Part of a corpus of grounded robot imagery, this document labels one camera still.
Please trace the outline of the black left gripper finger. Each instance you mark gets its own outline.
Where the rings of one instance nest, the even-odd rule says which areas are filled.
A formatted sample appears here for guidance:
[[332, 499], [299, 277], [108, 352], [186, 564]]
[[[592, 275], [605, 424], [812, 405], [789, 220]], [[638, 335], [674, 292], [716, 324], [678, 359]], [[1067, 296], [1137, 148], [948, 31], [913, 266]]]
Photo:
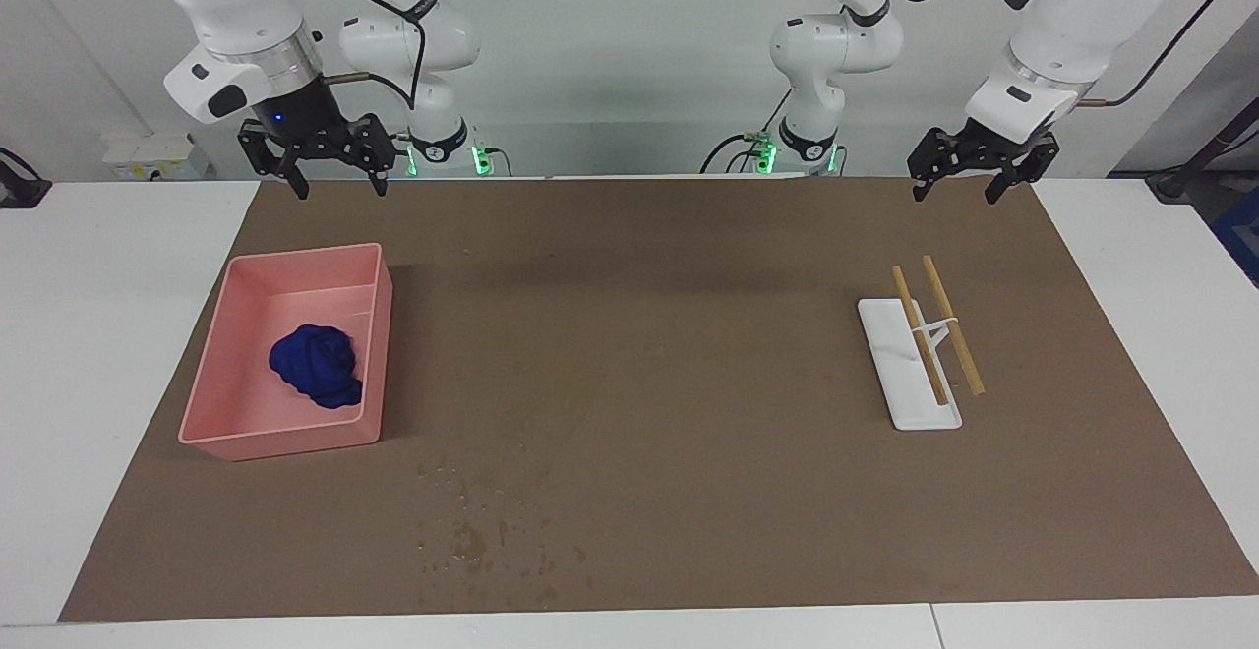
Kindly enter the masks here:
[[959, 134], [947, 134], [943, 129], [927, 130], [906, 159], [910, 179], [914, 181], [914, 200], [927, 200], [935, 181], [969, 169], [971, 147], [967, 147], [967, 139], [969, 135], [966, 130]]
[[985, 200], [998, 203], [1010, 189], [1040, 179], [1058, 156], [1056, 135], [1042, 135], [1029, 146], [1003, 147], [995, 152], [995, 175], [985, 188]]

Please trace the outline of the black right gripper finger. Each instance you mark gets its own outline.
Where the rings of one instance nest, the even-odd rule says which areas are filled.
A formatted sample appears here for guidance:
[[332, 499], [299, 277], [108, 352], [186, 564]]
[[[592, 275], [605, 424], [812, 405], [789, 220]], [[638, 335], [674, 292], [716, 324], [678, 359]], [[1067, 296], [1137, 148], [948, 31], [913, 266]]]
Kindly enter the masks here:
[[296, 147], [285, 147], [274, 154], [261, 122], [243, 122], [238, 130], [238, 142], [258, 176], [274, 176], [292, 189], [298, 200], [306, 200], [310, 193], [308, 183], [298, 166]]
[[378, 115], [365, 113], [342, 129], [342, 163], [363, 171], [378, 197], [387, 197], [397, 163], [397, 145], [387, 125]]

